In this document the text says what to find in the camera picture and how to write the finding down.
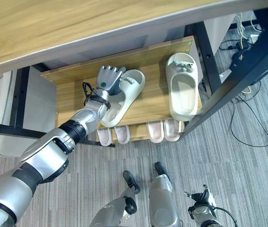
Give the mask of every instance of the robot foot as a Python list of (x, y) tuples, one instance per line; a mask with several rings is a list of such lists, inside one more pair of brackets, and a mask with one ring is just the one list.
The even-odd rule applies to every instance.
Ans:
[(129, 188), (135, 187), (134, 193), (138, 194), (140, 192), (140, 188), (136, 183), (134, 176), (129, 171), (125, 170), (123, 172), (123, 177), (126, 183), (128, 184)]
[(166, 168), (163, 166), (161, 162), (155, 163), (155, 170), (159, 176), (165, 174), (167, 175), (168, 179), (170, 179)]

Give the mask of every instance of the wooden desk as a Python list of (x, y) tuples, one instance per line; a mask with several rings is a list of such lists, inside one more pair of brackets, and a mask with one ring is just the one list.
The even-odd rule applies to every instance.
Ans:
[(0, 0), (0, 73), (268, 0)]

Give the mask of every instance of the robot leg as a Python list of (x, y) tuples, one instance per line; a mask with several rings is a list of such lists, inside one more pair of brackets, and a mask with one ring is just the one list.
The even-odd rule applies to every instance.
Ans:
[(157, 162), (157, 176), (149, 191), (150, 221), (153, 227), (179, 227), (180, 219), (172, 199), (172, 184), (164, 166)]
[(140, 189), (129, 171), (124, 171), (123, 176), (129, 187), (119, 198), (112, 200), (97, 212), (90, 227), (119, 226), (123, 218), (128, 219), (136, 213), (135, 194), (138, 194)]

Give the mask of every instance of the cable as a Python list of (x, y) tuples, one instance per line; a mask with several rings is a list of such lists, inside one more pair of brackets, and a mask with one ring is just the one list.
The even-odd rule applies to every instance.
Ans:
[[(240, 39), (229, 39), (229, 40), (223, 41), (221, 44), (229, 42), (229, 41), (240, 41)], [(233, 50), (233, 49), (237, 48), (237, 47), (233, 47), (233, 46), (228, 46), (228, 48), (224, 49), (224, 48), (220, 47), (221, 44), (219, 45), (219, 50), (222, 50), (222, 51), (228, 51), (228, 50)]]
[(85, 106), (87, 101), (91, 98), (92, 93), (94, 93), (95, 95), (97, 95), (94, 91), (94, 89), (92, 88), (91, 84), (87, 83), (87, 82), (83, 82), (82, 83), (82, 88), (83, 88), (83, 92), (85, 93), (86, 99), (83, 102), (83, 105)]
[(259, 88), (258, 88), (258, 90), (256, 91), (256, 93), (255, 93), (251, 98), (249, 98), (249, 99), (243, 99), (242, 97), (239, 96), (239, 94), (238, 94), (237, 96), (239, 96), (241, 99), (243, 99), (243, 100), (246, 101), (246, 102), (252, 100), (252, 99), (258, 94), (258, 92), (259, 92), (260, 89), (261, 89), (261, 81), (258, 81), (258, 82), (259, 82)]
[[(240, 25), (242, 25), (242, 13), (240, 13)], [(245, 30), (244, 26), (243, 27), (243, 30), (242, 30), (242, 33), (241, 33), (241, 37), (240, 37), (240, 44), (241, 44), (241, 49), (243, 49), (243, 44), (242, 44), (242, 38), (243, 38), (243, 32)]]
[(248, 92), (242, 91), (241, 93), (243, 93), (243, 94), (251, 94), (252, 93), (251, 87), (248, 86), (248, 89), (249, 89)]
[(254, 25), (253, 25), (253, 23), (252, 23), (253, 14), (254, 14), (254, 13), (253, 13), (253, 11), (252, 11), (252, 13), (251, 13), (250, 23), (251, 23), (251, 25), (252, 25), (252, 27), (253, 27), (253, 29), (254, 29), (255, 31), (257, 31), (257, 32), (262, 32), (262, 31), (256, 29), (256, 27), (254, 27)]
[(234, 224), (235, 224), (235, 227), (238, 227), (236, 219), (233, 217), (233, 215), (232, 215), (229, 211), (227, 211), (227, 210), (224, 209), (224, 208), (221, 208), (221, 207), (215, 207), (215, 206), (211, 206), (211, 205), (208, 205), (208, 207), (211, 207), (211, 208), (214, 209), (214, 210), (222, 210), (223, 212), (227, 213), (227, 214), (232, 218), (232, 220), (233, 220), (233, 222), (234, 222)]
[(239, 35), (242, 35), (243, 38), (248, 39), (247, 37), (245, 37), (243, 35), (245, 28), (241, 23), (241, 21), (242, 21), (242, 13), (240, 13), (240, 14), (241, 14), (241, 16), (238, 16), (238, 15), (235, 16), (235, 21), (236, 21), (236, 24), (237, 24), (237, 33)]
[[(242, 102), (244, 102), (248, 107), (249, 109), (252, 111), (252, 113), (254, 114), (254, 116), (256, 117), (258, 123), (261, 125), (262, 129), (265, 131), (265, 133), (268, 135), (268, 132), (267, 130), (264, 128), (264, 126), (262, 125), (262, 123), (260, 122), (259, 118), (256, 116), (255, 112), (253, 111), (253, 109), (251, 108), (251, 106), (245, 101), (243, 100), (240, 96), (237, 96)], [(233, 113), (232, 113), (232, 117), (231, 117), (231, 124), (230, 124), (230, 128), (231, 128), (231, 133), (232, 135), (235, 137), (235, 139), (237, 139), (240, 143), (243, 143), (247, 146), (250, 146), (250, 147), (254, 147), (254, 148), (264, 148), (264, 147), (268, 147), (268, 144), (267, 145), (251, 145), (251, 144), (248, 144), (248, 143), (245, 143), (243, 141), (241, 141), (234, 133), (233, 131), (233, 128), (232, 128), (232, 123), (233, 123), (233, 119), (234, 119), (234, 115), (235, 115), (235, 104), (233, 102), (233, 100), (230, 101), (232, 104), (233, 104)]]

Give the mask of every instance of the black metal frame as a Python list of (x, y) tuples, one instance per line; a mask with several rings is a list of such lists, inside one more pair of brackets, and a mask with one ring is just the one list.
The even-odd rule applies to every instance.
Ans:
[(224, 83), (210, 96), (198, 114), (186, 125), (184, 136), (188, 135), (268, 70), (268, 9), (257, 10), (255, 14), (263, 29), (258, 41), (251, 47)]
[[(186, 26), (185, 36), (194, 35), (197, 50), (203, 69), (205, 87), (209, 99), (198, 114), (190, 121), (185, 122), (184, 136), (188, 135), (197, 126), (203, 123), (212, 114), (218, 111), (232, 98), (253, 83), (259, 76), (268, 70), (268, 9), (255, 11), (263, 32), (258, 41), (248, 51), (242, 61), (235, 67), (223, 84), (220, 82), (212, 48), (203, 22)], [(39, 71), (49, 70), (44, 64), (34, 65)], [(10, 126), (0, 125), (1, 135), (40, 138), (45, 133), (23, 129), (23, 116), (26, 103), (27, 82), (29, 67), (18, 70), (11, 111)], [(99, 145), (99, 142), (81, 140), (80, 143)]]
[[(34, 65), (34, 68), (37, 70), (45, 70), (46, 66), (40, 63)], [(38, 139), (46, 134), (42, 131), (34, 131), (23, 128), (29, 73), (29, 66), (17, 70), (10, 125), (0, 124), (0, 135)], [(87, 140), (86, 138), (80, 140), (79, 143), (101, 146), (100, 142)], [(115, 144), (110, 144), (109, 147), (115, 147)]]
[(204, 22), (186, 26), (184, 36), (188, 35), (194, 36), (204, 75), (205, 88), (208, 97), (210, 97), (221, 86), (221, 81)]

